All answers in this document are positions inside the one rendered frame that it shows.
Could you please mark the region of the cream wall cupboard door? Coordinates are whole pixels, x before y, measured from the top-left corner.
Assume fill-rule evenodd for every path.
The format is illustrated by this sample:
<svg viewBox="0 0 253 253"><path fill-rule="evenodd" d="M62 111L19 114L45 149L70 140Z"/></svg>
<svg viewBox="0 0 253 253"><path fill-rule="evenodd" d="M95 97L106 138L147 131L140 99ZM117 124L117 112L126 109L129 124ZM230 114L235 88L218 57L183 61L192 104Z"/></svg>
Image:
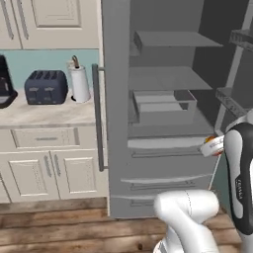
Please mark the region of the cream wall cupboard door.
<svg viewBox="0 0 253 253"><path fill-rule="evenodd" d="M17 0L12 3L23 49L99 47L96 0L22 0L28 40Z"/></svg>
<svg viewBox="0 0 253 253"><path fill-rule="evenodd" d="M14 39L9 38L6 23L3 15L3 10L0 4L0 49L21 49L22 44L20 41L19 30L16 25L16 17L13 10L12 0L5 0L9 19L14 34Z"/></svg>

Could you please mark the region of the grey fridge door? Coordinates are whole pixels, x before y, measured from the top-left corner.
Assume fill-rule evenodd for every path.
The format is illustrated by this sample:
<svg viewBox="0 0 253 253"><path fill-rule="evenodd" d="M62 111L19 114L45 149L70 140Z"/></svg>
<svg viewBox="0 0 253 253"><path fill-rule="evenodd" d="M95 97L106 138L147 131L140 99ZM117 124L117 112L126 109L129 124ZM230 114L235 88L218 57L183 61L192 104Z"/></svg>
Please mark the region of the grey fridge door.
<svg viewBox="0 0 253 253"><path fill-rule="evenodd" d="M245 14L243 25L242 25L241 29L242 30L249 29L252 19L253 19L253 0L249 0L248 7L246 10L246 14ZM230 72L229 72L227 82L225 85L226 88L232 88L234 85L234 80L235 80L235 77L236 77L236 74L237 74L237 71L239 68L242 54L243 54L243 48L238 46L236 48L235 54L233 56L232 65L231 65ZM218 112L217 119L216 119L215 126L214 126L214 130L217 135L222 135L221 126L222 126L222 122L223 122L223 119L225 116L225 112L226 112L225 106L221 105L219 107L219 112Z"/></svg>

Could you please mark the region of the cream base cupboard door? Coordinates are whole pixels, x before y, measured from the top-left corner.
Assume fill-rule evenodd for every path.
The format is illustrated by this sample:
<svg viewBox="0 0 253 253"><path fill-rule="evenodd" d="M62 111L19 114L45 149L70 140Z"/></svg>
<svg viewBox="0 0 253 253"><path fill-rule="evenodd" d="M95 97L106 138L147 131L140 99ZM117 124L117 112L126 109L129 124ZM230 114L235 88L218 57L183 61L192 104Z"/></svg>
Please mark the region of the cream base cupboard door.
<svg viewBox="0 0 253 253"><path fill-rule="evenodd" d="M51 177L46 172L45 155ZM0 153L0 174L14 203L59 199L48 151Z"/></svg>
<svg viewBox="0 0 253 253"><path fill-rule="evenodd" d="M57 175L54 154L61 171ZM96 149L54 150L50 153L60 197L68 199L101 198L108 195L107 172L100 172Z"/></svg>

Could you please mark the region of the grey fridge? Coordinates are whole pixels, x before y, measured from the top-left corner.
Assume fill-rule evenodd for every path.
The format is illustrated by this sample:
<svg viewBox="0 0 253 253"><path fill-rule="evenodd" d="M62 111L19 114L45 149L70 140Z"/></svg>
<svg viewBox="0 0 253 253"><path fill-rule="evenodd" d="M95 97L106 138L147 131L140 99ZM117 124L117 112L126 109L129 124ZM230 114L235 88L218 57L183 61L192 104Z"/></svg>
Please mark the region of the grey fridge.
<svg viewBox="0 0 253 253"><path fill-rule="evenodd" d="M253 54L243 49L232 88L227 78L249 0L102 0L106 77L109 186L131 158L202 155L215 133L219 107L253 107ZM197 32L220 46L144 46L136 31ZM134 91L188 90L197 100L188 114L138 112Z"/></svg>

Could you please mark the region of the grey fridge shelf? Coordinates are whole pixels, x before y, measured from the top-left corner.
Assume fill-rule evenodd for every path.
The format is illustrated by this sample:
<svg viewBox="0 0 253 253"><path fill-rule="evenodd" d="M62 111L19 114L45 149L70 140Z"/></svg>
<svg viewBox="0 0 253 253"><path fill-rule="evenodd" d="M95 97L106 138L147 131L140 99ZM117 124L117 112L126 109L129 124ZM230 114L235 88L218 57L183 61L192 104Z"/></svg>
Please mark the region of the grey fridge shelf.
<svg viewBox="0 0 253 253"><path fill-rule="evenodd" d="M133 41L138 49L144 46L220 46L197 32L144 32L136 31Z"/></svg>

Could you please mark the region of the grey freezer drawer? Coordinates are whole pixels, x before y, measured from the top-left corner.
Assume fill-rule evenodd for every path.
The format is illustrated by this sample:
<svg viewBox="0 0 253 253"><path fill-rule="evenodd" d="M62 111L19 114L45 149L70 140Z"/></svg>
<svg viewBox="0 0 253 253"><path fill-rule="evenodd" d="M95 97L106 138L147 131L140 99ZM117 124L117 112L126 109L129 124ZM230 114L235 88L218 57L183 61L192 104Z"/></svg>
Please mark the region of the grey freezer drawer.
<svg viewBox="0 0 253 253"><path fill-rule="evenodd" d="M111 191L110 210L115 218L154 216L153 200L163 192L205 189L210 187L211 177L195 178L178 182L122 183Z"/></svg>
<svg viewBox="0 0 253 253"><path fill-rule="evenodd" d="M215 164L216 157L202 155L131 158L120 178L122 182L135 182L210 177Z"/></svg>

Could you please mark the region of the grey fridge crisper box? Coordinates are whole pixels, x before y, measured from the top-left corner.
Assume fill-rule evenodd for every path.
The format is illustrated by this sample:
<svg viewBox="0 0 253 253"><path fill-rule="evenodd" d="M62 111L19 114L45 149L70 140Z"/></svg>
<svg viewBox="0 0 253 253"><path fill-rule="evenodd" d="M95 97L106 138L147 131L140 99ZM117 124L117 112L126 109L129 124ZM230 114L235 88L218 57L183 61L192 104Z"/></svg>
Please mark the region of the grey fridge crisper box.
<svg viewBox="0 0 253 253"><path fill-rule="evenodd" d="M133 95L141 115L188 114L197 105L197 100L188 90L134 91Z"/></svg>

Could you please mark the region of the white paper towel roll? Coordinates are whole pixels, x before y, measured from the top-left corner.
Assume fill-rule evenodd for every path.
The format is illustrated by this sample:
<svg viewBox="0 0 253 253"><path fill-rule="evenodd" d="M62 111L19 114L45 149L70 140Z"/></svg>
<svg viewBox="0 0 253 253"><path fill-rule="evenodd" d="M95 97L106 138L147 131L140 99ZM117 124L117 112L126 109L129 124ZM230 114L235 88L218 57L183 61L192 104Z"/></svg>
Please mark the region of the white paper towel roll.
<svg viewBox="0 0 253 253"><path fill-rule="evenodd" d="M86 103L91 98L86 69L79 63L76 55L72 56L68 70L72 83L73 100L76 103Z"/></svg>

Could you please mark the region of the black coffee machine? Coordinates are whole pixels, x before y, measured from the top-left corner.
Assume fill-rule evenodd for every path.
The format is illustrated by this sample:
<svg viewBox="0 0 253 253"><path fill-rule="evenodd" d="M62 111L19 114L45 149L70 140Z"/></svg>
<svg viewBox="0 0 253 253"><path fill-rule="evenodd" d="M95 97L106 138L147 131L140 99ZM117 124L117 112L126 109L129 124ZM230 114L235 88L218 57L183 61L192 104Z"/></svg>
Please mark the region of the black coffee machine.
<svg viewBox="0 0 253 253"><path fill-rule="evenodd" d="M14 89L7 60L0 54L0 109L9 107L17 96L18 92Z"/></svg>

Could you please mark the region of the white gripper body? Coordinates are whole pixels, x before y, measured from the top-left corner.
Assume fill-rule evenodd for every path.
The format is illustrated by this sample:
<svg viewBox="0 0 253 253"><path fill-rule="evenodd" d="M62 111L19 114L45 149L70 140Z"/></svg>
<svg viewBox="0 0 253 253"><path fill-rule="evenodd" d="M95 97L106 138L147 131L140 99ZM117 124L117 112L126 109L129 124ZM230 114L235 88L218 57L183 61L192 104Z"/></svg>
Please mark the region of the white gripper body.
<svg viewBox="0 0 253 253"><path fill-rule="evenodd" d="M208 143L204 143L200 151L204 157L220 155L223 152L223 136L218 136Z"/></svg>

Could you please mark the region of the cream drawer front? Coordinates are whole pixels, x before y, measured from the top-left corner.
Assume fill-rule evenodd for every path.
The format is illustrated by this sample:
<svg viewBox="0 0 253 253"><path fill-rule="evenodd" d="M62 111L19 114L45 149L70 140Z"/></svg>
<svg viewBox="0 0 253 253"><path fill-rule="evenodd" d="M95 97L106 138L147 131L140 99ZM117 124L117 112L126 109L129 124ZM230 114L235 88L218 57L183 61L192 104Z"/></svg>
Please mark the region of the cream drawer front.
<svg viewBox="0 0 253 253"><path fill-rule="evenodd" d="M17 147L63 147L80 144L76 127L13 129Z"/></svg>

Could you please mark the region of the dark blue toaster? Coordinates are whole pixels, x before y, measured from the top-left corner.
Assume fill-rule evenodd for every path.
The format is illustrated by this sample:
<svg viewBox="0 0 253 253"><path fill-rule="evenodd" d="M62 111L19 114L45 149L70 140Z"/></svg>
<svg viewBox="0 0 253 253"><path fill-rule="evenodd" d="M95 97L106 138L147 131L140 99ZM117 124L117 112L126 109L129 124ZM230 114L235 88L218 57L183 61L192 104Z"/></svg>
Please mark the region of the dark blue toaster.
<svg viewBox="0 0 253 253"><path fill-rule="evenodd" d="M29 105L58 105L65 102L68 84L61 70L35 70L25 82Z"/></svg>

